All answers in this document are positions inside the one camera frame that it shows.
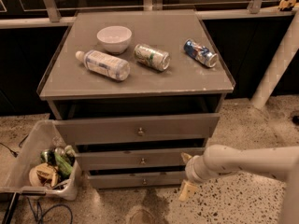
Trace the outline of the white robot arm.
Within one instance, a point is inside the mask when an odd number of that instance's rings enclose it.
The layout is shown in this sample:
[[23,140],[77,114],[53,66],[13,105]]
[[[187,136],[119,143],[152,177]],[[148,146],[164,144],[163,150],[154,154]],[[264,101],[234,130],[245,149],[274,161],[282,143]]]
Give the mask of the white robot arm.
[[210,179],[237,172],[259,175],[287,183],[278,224],[299,221],[299,147],[240,150],[223,145],[207,147],[201,155],[182,153],[185,178],[178,199],[185,202],[198,186]]

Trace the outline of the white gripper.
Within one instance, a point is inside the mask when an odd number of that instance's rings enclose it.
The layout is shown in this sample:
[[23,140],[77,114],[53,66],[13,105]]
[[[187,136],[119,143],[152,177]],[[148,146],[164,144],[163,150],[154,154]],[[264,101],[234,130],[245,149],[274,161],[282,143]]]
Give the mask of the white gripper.
[[181,158],[184,163],[187,163],[185,166],[185,174],[189,181],[182,181],[178,199],[181,202],[185,202],[198,190],[195,184],[201,184],[207,181],[208,172],[202,156],[192,156],[182,152]]

